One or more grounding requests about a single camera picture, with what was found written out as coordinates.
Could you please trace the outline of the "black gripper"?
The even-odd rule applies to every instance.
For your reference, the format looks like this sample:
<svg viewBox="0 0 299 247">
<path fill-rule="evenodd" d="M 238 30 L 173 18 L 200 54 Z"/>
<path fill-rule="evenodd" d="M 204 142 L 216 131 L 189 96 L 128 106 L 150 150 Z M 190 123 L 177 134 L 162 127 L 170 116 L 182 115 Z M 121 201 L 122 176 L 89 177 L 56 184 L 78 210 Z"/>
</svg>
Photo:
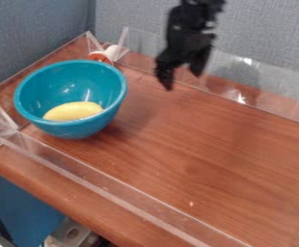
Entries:
<svg viewBox="0 0 299 247">
<path fill-rule="evenodd" d="M 180 0 L 168 11 L 166 47 L 154 66 L 154 75 L 166 91 L 172 90 L 174 65 L 189 63 L 192 74 L 202 74 L 216 38 L 216 16 L 225 3 L 226 0 Z"/>
</svg>

